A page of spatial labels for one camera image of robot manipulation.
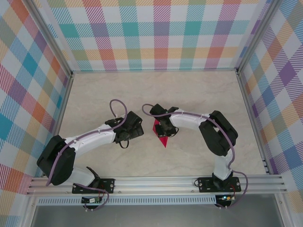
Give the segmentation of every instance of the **red triangular block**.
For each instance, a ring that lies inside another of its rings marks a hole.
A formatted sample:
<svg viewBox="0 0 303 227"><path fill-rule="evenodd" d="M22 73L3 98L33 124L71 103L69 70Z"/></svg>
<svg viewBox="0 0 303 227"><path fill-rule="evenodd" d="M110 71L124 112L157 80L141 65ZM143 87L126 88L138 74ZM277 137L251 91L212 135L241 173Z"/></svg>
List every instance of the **red triangular block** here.
<svg viewBox="0 0 303 227"><path fill-rule="evenodd" d="M158 136L157 132L156 132L156 125L160 124L159 121L155 120L154 124L153 124L153 128L152 130L154 131L154 133ZM164 137L160 137L159 140L161 141L161 143L164 145L164 147L166 148L167 145L167 141L168 141L168 136L164 136Z"/></svg>

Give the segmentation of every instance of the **beige marble floor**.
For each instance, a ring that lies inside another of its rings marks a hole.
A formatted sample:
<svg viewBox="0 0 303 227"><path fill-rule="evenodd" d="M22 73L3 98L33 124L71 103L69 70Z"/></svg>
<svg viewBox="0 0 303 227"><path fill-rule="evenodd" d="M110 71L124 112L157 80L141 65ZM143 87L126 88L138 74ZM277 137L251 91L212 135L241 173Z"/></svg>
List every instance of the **beige marble floor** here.
<svg viewBox="0 0 303 227"><path fill-rule="evenodd" d="M182 128L169 138L167 148L153 133L154 119L144 115L141 106L159 103L195 113L221 111L239 134L232 168L265 173L233 71L76 74L60 135L79 135L112 119L108 103L113 98L142 117L144 136L131 140L128 149L115 143L99 147L79 157L77 166L90 166L100 176L210 175L214 155L199 132ZM119 104L114 109L124 113Z"/></svg>

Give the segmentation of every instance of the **purple cable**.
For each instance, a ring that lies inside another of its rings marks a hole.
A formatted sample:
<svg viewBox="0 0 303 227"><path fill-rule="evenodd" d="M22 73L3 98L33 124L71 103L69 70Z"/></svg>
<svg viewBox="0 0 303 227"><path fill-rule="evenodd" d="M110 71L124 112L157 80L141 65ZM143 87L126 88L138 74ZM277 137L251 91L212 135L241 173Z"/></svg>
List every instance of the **purple cable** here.
<svg viewBox="0 0 303 227"><path fill-rule="evenodd" d="M82 187L82 188L86 188L86 189L90 189L90 190L94 190L94 191L99 191L99 192L104 192L104 193L107 194L106 200L105 200L101 205L97 206L95 209L88 209L88 208L86 207L86 203L85 203L85 204L84 204L84 207L86 208L86 210L96 211L96 210L98 210L98 209L104 207L104 205L105 205L105 204L108 202L108 200L109 200L109 193L108 193L106 190L102 190L102 189L99 189L99 188L87 187L87 186L84 186L84 185L79 184L79 183L76 183L76 185L78 185L78 186L80 186L80 187Z"/></svg>
<svg viewBox="0 0 303 227"><path fill-rule="evenodd" d="M126 121L126 117L127 117L127 108L126 108L126 105L125 105L122 101L120 101L119 99L112 99L112 100L110 101L110 103L109 103L109 107L110 107L110 110L112 111L112 113L114 113L114 112L113 112L113 109L112 109L112 106L111 106L111 104L112 104L113 101L119 102L119 103L121 103L121 104L123 105L123 107L124 107L124 109L125 109L125 117L124 117L124 119L123 119L118 125L116 125L116 126L113 127L113 128L110 128L110 129L103 129L103 130L100 130L100 131L98 131L98 130L90 131L90 132L88 132L88 133L85 133L85 134L79 136L76 140L80 140L80 139L82 139L82 138L84 138L84 137L86 137L86 136L89 136L89 135L91 135L91 134L100 133L100 132L105 132L105 131L112 131L112 130L114 130L114 129L120 127L122 124L124 124L124 122ZM58 160L59 160L61 154L62 154L62 153L65 151L65 149L67 149L73 142L74 142L74 141L72 140L71 142L67 143L67 144L59 151L59 153L58 153L58 155L57 155L55 161L53 162L53 166L52 166L51 172L50 172L50 174L49 174L49 176L48 176L48 180L47 180L47 182L46 182L46 186L49 186L49 184L51 183L51 179L52 179L52 177L53 177L54 170L55 170L55 168L56 168L56 165L57 165L57 163L58 163ZM104 206L105 203L107 203L108 198L109 198L109 197L108 197L109 195L108 195L108 192L107 192L107 191L102 190L102 189L98 189L98 188L89 188L89 187L86 187L86 186L85 186L85 188L92 189L92 190L98 190L98 191L107 193L107 200L106 200L101 206L99 206L99 207L102 207L102 206Z"/></svg>
<svg viewBox="0 0 303 227"><path fill-rule="evenodd" d="M144 110L144 107L145 107L146 105L151 106L151 107L153 107L153 105L151 105L151 104L144 104L144 105L142 106L142 111L143 111L143 113L145 113L146 115L148 115L148 116L150 116L150 117L164 117L164 116L167 116L167 115L185 114L185 115L190 115L190 116L195 116L195 117L201 117L201 118L207 119L208 121L210 121L211 123L213 123L213 124L221 131L221 133L223 134L223 136L226 138L226 140L227 140L227 142L228 142L228 144L229 144L229 146L230 146L230 148L231 148L231 150L232 150L232 159L231 159L231 161L229 162L229 164L228 164L228 166L227 166L228 169L232 170L232 169L231 169L231 164L234 162L235 156L236 156L236 154L235 154L235 149L234 149L234 147L233 147L233 145L232 145L231 140L228 138L227 134L225 133L225 131L220 127L220 125L217 124L216 121L214 121L213 119L211 119L211 118L209 118L209 117L205 117L205 116L203 116L203 115L201 115L201 114L189 113L189 112L172 112L172 113L164 113L164 114L159 114L159 115L153 115L153 114L150 114L150 113L148 113L148 112L146 112L146 111ZM245 179L246 179L246 186L245 186L245 189L244 189L244 192L243 192L242 196L241 196L234 204L232 204L232 205L229 206L229 207L232 207L232 206L238 204L238 202L244 197L244 195L246 194L247 189L248 189L248 178L247 178L246 174L243 173L243 172L235 171L235 170L233 170L233 171L234 171L235 173L242 174L242 175L245 177Z"/></svg>

